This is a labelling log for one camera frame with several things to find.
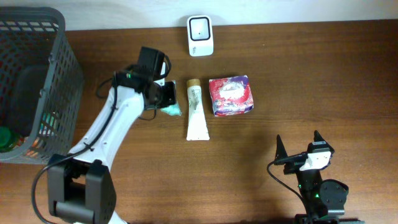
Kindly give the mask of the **large teal snack packet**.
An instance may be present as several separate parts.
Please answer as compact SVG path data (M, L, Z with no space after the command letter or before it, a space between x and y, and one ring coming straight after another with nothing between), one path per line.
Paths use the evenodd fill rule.
M181 116L182 112L179 107L179 103L177 101L176 94L176 82L172 81L163 81L161 86L162 90L162 100L160 103L161 111L167 113L170 116Z

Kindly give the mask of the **red purple tissue pack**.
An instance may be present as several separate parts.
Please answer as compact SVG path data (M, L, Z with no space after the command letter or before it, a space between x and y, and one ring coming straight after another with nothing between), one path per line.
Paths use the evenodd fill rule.
M244 114L254 108L247 75L210 79L209 91L215 116Z

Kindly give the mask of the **white tube with tan cap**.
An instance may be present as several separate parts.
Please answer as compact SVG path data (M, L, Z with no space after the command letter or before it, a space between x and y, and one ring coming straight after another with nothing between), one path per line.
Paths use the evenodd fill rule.
M189 107L187 141L208 141L210 136L206 125L199 79L187 81L187 96Z

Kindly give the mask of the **green lid jar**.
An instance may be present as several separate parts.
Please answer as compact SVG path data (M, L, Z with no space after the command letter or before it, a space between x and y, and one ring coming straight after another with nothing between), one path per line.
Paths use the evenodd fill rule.
M9 152L19 145L19 135L7 127L1 126L0 141L1 153Z

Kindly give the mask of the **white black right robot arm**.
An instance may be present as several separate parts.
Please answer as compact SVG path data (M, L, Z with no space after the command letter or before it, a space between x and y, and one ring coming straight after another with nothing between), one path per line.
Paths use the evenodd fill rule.
M315 130L313 141L307 150L295 155L288 155L281 137L276 137L275 159L267 165L270 176L286 189L293 192L303 203L304 214L296 214L293 222L299 224L316 223L362 223L357 218L342 219L344 205L349 194L349 187L335 179L322 179L320 171L330 165L335 150ZM273 174L270 166L283 166L284 174L295 174L298 191L283 183Z

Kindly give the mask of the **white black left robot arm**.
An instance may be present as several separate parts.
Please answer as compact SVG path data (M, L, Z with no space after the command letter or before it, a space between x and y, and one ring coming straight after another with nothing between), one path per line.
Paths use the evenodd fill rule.
M68 223L124 223L116 213L111 178L114 158L145 110L175 104L175 84L158 83L172 65L163 52L142 47L138 61L117 71L99 115L67 155L53 155L47 173L49 214Z

